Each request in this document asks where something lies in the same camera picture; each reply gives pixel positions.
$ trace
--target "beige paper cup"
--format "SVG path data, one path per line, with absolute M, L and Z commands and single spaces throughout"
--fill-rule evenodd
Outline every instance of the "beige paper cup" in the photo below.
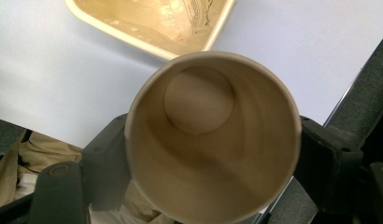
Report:
M 132 177 L 157 209 L 183 223 L 235 223 L 285 188 L 301 123 L 272 72 L 209 51 L 153 74 L 135 97 L 125 137 Z

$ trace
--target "fabric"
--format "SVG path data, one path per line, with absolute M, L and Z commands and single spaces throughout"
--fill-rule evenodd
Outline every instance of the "fabric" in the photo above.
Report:
M 61 162 L 81 160 L 81 148 L 41 133 L 27 132 L 0 160 L 0 207 L 35 191 L 38 174 Z M 124 195 L 124 204 L 116 211 L 93 211 L 92 224 L 172 224 L 174 220 L 154 208 L 133 181 Z

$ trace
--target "white table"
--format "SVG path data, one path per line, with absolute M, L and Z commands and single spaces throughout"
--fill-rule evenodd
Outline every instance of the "white table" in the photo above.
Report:
M 323 124 L 383 38 L 383 0 L 239 0 L 216 50 L 272 70 Z M 85 147 L 163 62 L 64 1 L 0 0 L 0 119 Z

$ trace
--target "beige tray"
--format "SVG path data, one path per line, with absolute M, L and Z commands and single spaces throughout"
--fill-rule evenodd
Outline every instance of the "beige tray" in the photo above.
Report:
M 143 23 L 145 19 L 157 22 L 156 20 L 162 19 L 163 16 L 168 17 L 168 15 L 160 10 L 158 10 L 159 13 L 157 14 L 161 16 L 160 18 L 155 18 L 154 16 L 156 14 L 154 13 L 145 12 L 137 14 L 141 8 L 129 7 L 132 4 L 135 5 L 131 0 L 65 0 L 65 2 L 76 17 L 89 25 L 150 54 L 165 60 L 171 60 L 182 54 L 211 50 L 218 39 L 224 23 L 230 15 L 235 0 L 213 1 L 212 5 L 209 6 L 209 10 L 214 11 L 212 13 L 215 14 L 213 14 L 212 18 L 209 18 L 209 29 L 207 29 L 203 35 L 184 35 L 187 37 L 187 42 L 181 42 L 174 38 L 164 36 L 163 32 L 154 31 L 151 27 L 145 29 L 145 24 L 136 24 L 138 21 Z M 150 4 L 151 2 L 157 3 L 162 1 L 145 2 Z

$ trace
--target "table surface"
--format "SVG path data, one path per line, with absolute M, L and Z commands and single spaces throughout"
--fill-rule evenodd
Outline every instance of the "table surface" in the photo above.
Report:
M 214 50 L 247 56 L 323 124 L 383 38 L 383 0 L 238 0 Z M 163 65 L 64 1 L 0 1 L 0 119 L 85 147 Z

